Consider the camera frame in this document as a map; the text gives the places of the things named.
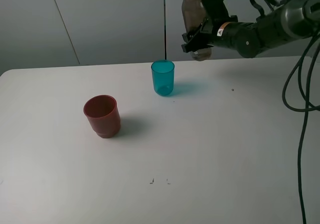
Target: white table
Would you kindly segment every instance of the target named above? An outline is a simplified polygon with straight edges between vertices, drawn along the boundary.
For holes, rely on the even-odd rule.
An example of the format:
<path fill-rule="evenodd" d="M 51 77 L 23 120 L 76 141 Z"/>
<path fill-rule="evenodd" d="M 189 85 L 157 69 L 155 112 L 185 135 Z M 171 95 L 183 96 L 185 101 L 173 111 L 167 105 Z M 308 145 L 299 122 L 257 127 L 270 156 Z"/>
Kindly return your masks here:
<path fill-rule="evenodd" d="M 297 60 L 176 62 L 170 97 L 153 91 L 150 63 L 6 72 L 0 223 L 301 224 L 303 113 L 281 99 Z M 303 107 L 296 84 L 288 100 Z M 98 137 L 83 114 L 99 94 L 118 101 L 113 139 Z M 319 124 L 312 112 L 302 153 L 308 224 L 320 220 Z"/>

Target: blue cup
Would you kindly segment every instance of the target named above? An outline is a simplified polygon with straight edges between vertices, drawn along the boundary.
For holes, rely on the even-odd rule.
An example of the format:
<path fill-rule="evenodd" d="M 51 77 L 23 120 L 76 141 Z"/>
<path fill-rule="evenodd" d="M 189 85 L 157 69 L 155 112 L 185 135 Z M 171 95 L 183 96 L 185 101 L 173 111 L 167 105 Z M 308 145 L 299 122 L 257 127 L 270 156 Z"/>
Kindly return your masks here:
<path fill-rule="evenodd" d="M 175 65 L 168 60 L 158 60 L 151 65 L 153 88 L 161 96 L 171 94 L 174 89 Z"/>

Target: black cable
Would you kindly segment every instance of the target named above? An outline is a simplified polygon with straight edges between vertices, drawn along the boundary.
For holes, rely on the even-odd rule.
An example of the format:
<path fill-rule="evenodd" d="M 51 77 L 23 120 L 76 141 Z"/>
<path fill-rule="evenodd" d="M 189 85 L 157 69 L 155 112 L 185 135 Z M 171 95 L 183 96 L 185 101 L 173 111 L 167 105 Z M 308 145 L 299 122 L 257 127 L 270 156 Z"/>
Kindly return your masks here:
<path fill-rule="evenodd" d="M 307 48 L 305 49 L 305 51 L 303 52 L 301 58 L 299 59 L 299 61 L 297 62 L 297 64 L 295 65 L 295 67 L 293 68 L 292 72 L 290 73 L 289 77 L 287 78 L 285 85 L 283 87 L 283 91 L 282 91 L 282 99 L 284 101 L 284 104 L 291 110 L 296 111 L 296 112 L 304 112 L 304 120 L 303 120 L 303 126 L 302 126 L 302 132 L 301 132 L 301 136 L 300 136 L 300 141 L 299 141 L 299 148 L 298 148 L 298 156 L 297 156 L 297 169 L 298 169 L 298 192 L 299 192 L 299 200 L 300 200 L 300 206 L 301 206 L 301 213 L 302 213 L 302 221 L 303 224 L 307 224 L 307 219 L 306 219 L 306 211 L 305 211 L 305 204 L 304 204 L 304 198 L 303 198 L 303 192 L 302 192 L 302 172 L 301 172 L 301 156 L 302 156 L 302 148 L 303 148 L 303 143 L 304 143 L 304 138 L 305 138 L 305 134 L 306 134 L 306 129 L 307 129 L 307 123 L 308 123 L 308 117 L 309 117 L 309 112 L 310 112 L 310 108 L 309 106 L 313 106 L 310 103 L 310 86 L 311 86 L 311 76 L 313 73 L 313 69 L 317 60 L 317 57 L 320 53 L 320 44 L 318 45 L 314 56 L 312 58 L 311 64 L 310 64 L 310 68 L 307 74 L 307 79 L 306 79 L 306 87 L 305 87 L 305 93 L 302 89 L 302 83 L 301 83 L 301 75 L 302 75 L 302 66 L 303 66 L 303 62 L 304 62 L 304 58 L 307 55 L 308 51 L 310 50 L 311 46 L 320 38 L 320 34 L 318 34 L 319 30 L 316 32 L 316 35 L 314 35 L 309 43 L 309 45 L 307 46 Z M 292 108 L 286 101 L 286 91 L 287 91 L 287 86 L 293 76 L 293 74 L 295 73 L 295 71 L 298 69 L 298 83 L 299 83 L 299 90 L 300 93 L 303 97 L 303 99 L 305 100 L 305 109 L 295 109 Z"/>

